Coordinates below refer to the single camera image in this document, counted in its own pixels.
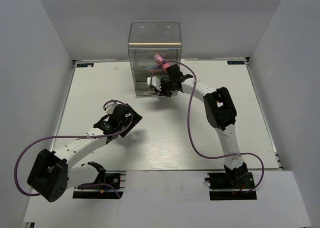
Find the pink capped clip jar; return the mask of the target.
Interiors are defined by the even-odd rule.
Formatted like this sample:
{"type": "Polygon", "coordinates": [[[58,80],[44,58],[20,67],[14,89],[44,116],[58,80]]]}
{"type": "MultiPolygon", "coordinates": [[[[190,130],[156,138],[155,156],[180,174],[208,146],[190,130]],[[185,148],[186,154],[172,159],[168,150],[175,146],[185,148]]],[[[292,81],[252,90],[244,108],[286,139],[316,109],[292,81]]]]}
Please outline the pink capped clip jar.
{"type": "Polygon", "coordinates": [[[157,64],[161,65],[163,70],[167,70],[171,66],[169,62],[165,62],[165,59],[159,53],[156,53],[153,58],[157,64]]]}

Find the clear plastic drawer organizer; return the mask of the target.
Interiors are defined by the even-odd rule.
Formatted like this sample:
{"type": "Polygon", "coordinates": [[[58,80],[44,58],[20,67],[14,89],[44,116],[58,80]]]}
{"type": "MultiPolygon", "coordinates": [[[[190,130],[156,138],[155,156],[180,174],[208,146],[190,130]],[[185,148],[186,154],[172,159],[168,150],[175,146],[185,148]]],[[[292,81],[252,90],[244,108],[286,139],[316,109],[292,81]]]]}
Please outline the clear plastic drawer organizer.
{"type": "Polygon", "coordinates": [[[147,85],[147,78],[166,76],[163,68],[156,69],[156,53],[165,61],[181,61],[180,28],[180,23],[165,20],[138,20],[131,23],[127,48],[137,97],[155,96],[156,93],[147,85]],[[144,70],[146,66],[154,66],[154,70],[144,70]]]}

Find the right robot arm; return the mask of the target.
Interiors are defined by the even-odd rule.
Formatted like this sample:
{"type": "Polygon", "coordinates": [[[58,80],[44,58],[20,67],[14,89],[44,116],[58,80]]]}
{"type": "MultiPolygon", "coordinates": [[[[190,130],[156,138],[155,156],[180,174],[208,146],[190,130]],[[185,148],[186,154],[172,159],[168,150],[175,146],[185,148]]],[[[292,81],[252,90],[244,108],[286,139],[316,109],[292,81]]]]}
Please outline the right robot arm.
{"type": "Polygon", "coordinates": [[[155,86],[155,91],[161,96],[171,97],[174,91],[190,95],[187,108],[187,132],[190,144],[197,155],[202,158],[211,160],[223,158],[226,183],[230,187],[236,188],[243,183],[244,177],[248,174],[248,168],[241,156],[237,142],[235,132],[237,111],[230,93],[225,87],[213,89],[199,82],[193,71],[191,74],[184,75],[180,70],[180,65],[180,62],[172,65],[165,61],[159,62],[158,67],[165,70],[167,77],[161,78],[158,84],[152,81],[150,84],[155,86]],[[205,156],[195,147],[190,124],[193,98],[197,98],[204,104],[207,121],[218,134],[223,151],[220,156],[205,156]]]}

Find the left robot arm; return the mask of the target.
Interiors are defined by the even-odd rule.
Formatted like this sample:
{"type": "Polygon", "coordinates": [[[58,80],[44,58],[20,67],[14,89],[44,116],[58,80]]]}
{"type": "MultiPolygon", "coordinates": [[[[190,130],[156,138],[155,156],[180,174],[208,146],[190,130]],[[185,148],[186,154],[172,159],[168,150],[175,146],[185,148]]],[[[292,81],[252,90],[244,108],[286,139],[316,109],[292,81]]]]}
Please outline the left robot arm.
{"type": "Polygon", "coordinates": [[[87,133],[73,136],[73,141],[53,151],[43,149],[35,159],[27,184],[48,202],[59,199],[70,188],[99,189],[109,187],[106,170],[97,162],[79,164],[87,155],[118,137],[125,137],[142,119],[128,104],[113,102],[87,133]]]}

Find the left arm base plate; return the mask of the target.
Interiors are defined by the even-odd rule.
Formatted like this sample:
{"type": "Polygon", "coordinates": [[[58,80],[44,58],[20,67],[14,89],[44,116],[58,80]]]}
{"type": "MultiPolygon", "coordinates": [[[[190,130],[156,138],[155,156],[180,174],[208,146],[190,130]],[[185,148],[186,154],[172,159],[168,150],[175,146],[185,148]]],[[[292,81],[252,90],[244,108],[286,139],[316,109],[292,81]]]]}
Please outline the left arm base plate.
{"type": "Polygon", "coordinates": [[[74,188],[73,199],[118,200],[125,191],[126,172],[105,172],[104,176],[92,184],[83,184],[74,188]]]}

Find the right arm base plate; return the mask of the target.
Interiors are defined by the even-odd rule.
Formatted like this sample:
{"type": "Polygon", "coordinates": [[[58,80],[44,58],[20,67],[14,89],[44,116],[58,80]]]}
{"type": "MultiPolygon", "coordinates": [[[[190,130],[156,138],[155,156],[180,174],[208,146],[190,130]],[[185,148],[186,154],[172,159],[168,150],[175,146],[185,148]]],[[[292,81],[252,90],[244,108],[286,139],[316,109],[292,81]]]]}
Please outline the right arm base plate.
{"type": "Polygon", "coordinates": [[[211,201],[248,201],[256,200],[257,194],[251,172],[232,182],[227,173],[208,173],[204,181],[208,183],[211,201]]]}

